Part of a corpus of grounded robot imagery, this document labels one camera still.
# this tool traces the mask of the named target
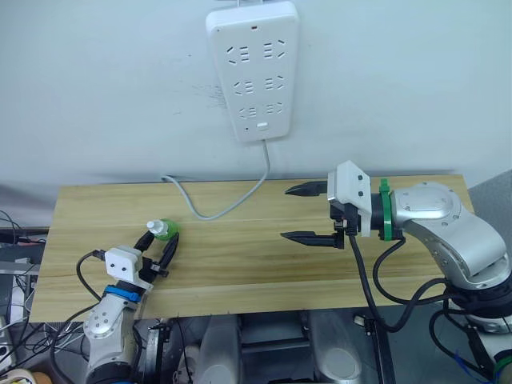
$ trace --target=wooden table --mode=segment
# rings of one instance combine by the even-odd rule
[[[392,188],[424,180],[444,183],[472,210],[462,176],[390,178]],[[262,187],[239,208],[212,222],[189,212],[172,184],[68,186],[61,188],[42,261],[30,320],[63,321],[94,303],[75,275],[75,263],[92,249],[133,246],[154,218],[170,218],[181,227],[178,252],[170,275],[159,278],[139,314],[142,318],[248,313],[366,306],[352,251],[302,246],[281,232],[314,230],[329,234],[332,221],[326,196],[284,195],[304,180],[277,180]],[[196,207],[217,213],[244,194],[254,182],[184,183]],[[374,192],[378,180],[372,182]],[[162,242],[147,255],[157,258]],[[359,238],[371,271],[389,243],[375,233]],[[83,273],[97,292],[113,279],[103,262],[91,259]],[[440,275],[426,248],[408,237],[406,246],[382,265],[382,284],[392,294],[408,298],[420,284]],[[440,289],[432,289],[433,294]],[[377,304],[389,305],[376,290]]]

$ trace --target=white bottle cap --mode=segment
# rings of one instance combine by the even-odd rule
[[[167,223],[163,222],[162,220],[151,220],[150,222],[147,222],[146,226],[147,229],[150,230],[150,232],[155,236],[167,234],[169,229]]]

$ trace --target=metal bracket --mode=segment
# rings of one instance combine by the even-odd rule
[[[170,327],[158,324],[149,328],[146,344],[146,363],[142,384],[160,382],[162,372],[163,343],[169,342]]]
[[[354,322],[363,326],[374,344],[375,365],[379,384],[396,384],[393,358],[391,357],[390,341],[387,332],[372,318],[355,316]]]

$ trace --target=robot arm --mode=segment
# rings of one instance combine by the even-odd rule
[[[156,277],[168,275],[166,268],[179,240],[176,225],[163,223],[156,235],[151,231],[154,222],[148,223],[150,230],[134,248],[117,246],[102,252],[106,272],[118,281],[105,288],[102,300],[83,324],[90,343],[86,384],[134,382],[140,356],[133,330],[135,312],[142,297],[151,292]],[[155,237],[168,239],[159,262],[142,256]]]
[[[447,293],[456,294],[453,302],[467,314],[479,345],[497,364],[510,358],[510,257],[500,235],[466,210],[453,190],[424,182],[390,193],[385,181],[379,193],[372,194],[368,175],[352,162],[345,162],[329,173],[327,182],[308,182],[286,193],[327,193],[335,232],[282,234],[301,244],[343,248],[345,234],[370,236],[372,230],[378,230],[380,239],[387,241],[402,238],[403,231],[418,238],[450,282]]]
[[[453,190],[424,182],[393,191],[390,200],[393,225],[419,239],[454,286],[481,290],[508,279],[505,242]]]

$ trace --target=power strip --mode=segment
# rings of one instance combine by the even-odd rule
[[[216,10],[206,18],[206,31],[238,140],[286,135],[298,51],[295,5]]]

